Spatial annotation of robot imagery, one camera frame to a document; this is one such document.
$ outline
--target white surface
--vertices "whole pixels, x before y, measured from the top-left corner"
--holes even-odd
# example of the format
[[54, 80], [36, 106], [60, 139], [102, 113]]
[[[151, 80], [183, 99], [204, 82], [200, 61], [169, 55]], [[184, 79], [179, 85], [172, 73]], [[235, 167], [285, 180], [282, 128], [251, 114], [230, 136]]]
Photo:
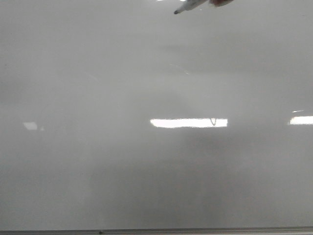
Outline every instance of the white surface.
[[0, 1], [0, 230], [313, 225], [313, 1], [180, 4]]

